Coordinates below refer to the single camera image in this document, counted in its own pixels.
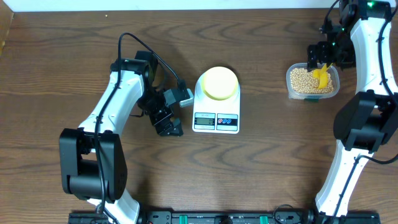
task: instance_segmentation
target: white wall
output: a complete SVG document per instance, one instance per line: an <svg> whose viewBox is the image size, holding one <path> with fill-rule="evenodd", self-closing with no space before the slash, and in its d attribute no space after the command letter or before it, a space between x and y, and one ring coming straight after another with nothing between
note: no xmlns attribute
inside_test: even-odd
<svg viewBox="0 0 398 224"><path fill-rule="evenodd" d="M4 0L14 12L329 8L335 0ZM389 1L395 6L395 0Z"/></svg>

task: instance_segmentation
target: kitchen scale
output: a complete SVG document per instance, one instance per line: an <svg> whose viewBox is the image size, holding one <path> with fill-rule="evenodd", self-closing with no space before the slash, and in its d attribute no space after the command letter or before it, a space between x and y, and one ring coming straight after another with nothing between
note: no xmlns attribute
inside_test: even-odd
<svg viewBox="0 0 398 224"><path fill-rule="evenodd" d="M241 88L228 68L214 67L200 76L195 87L192 129L203 133L239 132Z"/></svg>

